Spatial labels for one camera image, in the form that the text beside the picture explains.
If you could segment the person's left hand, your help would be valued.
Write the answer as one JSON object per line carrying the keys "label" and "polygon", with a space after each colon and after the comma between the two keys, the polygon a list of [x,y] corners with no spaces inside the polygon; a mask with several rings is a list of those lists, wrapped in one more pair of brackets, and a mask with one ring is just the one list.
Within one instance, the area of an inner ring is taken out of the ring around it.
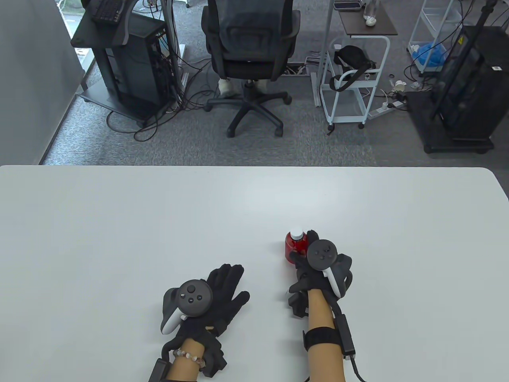
{"label": "person's left hand", "polygon": [[212,304],[203,315],[189,317],[180,325],[172,340],[175,349],[181,347],[188,339],[207,347],[213,338],[218,338],[225,332],[250,299],[247,291],[234,295],[243,273],[242,265],[230,264],[224,264],[219,269],[211,271],[206,283],[212,290]]}

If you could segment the person's right hand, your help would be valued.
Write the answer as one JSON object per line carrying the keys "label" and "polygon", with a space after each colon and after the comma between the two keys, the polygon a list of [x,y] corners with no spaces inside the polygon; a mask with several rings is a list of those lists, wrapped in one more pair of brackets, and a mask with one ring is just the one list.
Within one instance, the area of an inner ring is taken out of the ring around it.
{"label": "person's right hand", "polygon": [[314,230],[307,231],[307,238],[307,254],[301,256],[293,252],[290,255],[296,267],[297,282],[289,292],[317,289],[331,306],[335,306],[352,284],[352,258],[339,253],[333,242],[321,239]]}

